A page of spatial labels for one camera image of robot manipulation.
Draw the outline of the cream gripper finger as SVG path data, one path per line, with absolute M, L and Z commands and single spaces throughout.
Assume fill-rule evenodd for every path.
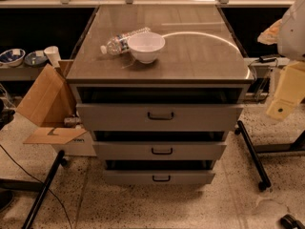
M 259 43 L 262 43 L 262 44 L 265 44 L 265 45 L 276 44 L 277 43 L 277 38 L 278 38 L 281 22 L 282 22 L 281 19 L 275 21 L 268 29 L 263 31 L 257 37 L 257 41 Z
M 280 71 L 280 77 L 266 115 L 282 121 L 305 98 L 305 63 L 293 62 Z

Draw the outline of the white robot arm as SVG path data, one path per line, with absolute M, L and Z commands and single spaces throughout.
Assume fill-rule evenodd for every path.
M 305 0 L 295 2 L 283 17 L 262 32 L 257 41 L 277 45 L 280 55 L 291 60 L 280 71 L 277 87 L 266 115 L 284 120 L 305 98 Z

